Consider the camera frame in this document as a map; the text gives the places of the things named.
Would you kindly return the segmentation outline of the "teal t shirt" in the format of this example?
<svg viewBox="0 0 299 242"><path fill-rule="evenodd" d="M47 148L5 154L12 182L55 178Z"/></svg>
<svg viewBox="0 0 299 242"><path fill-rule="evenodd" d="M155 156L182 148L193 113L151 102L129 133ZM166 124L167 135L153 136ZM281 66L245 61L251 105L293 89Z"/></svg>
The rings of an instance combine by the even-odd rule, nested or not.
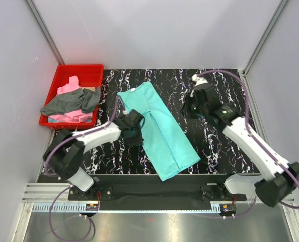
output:
<svg viewBox="0 0 299 242"><path fill-rule="evenodd" d="M165 106L151 82L119 92L125 110L144 116L143 148L161 181L173 178L200 161L185 133Z"/></svg>

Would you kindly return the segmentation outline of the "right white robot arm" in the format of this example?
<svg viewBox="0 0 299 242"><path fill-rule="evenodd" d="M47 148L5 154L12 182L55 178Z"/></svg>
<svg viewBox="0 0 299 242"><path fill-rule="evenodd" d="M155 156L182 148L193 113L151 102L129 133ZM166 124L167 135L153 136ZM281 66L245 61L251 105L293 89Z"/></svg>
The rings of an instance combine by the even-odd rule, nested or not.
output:
<svg viewBox="0 0 299 242"><path fill-rule="evenodd" d="M186 118L206 118L209 124L222 133L249 157L259 170L259 176L233 174L217 187L217 194L223 200L234 194L256 196L265 205L275 207L282 203L296 188L299 188L299 163L290 163L278 155L240 117L231 103L217 105L210 109L208 102L187 94L181 114Z"/></svg>

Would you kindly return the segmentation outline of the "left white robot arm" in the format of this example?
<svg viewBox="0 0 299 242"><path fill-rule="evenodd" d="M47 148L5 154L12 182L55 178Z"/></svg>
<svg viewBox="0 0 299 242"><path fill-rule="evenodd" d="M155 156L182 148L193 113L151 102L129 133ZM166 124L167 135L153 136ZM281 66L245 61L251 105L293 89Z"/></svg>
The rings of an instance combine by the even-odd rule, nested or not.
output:
<svg viewBox="0 0 299 242"><path fill-rule="evenodd" d="M84 130L60 130L43 155L45 171L70 183L69 200L98 200L101 197L99 179L92 178L81 168L83 155L100 145L123 140L131 146L143 145L141 128L145 118L121 116L111 122Z"/></svg>

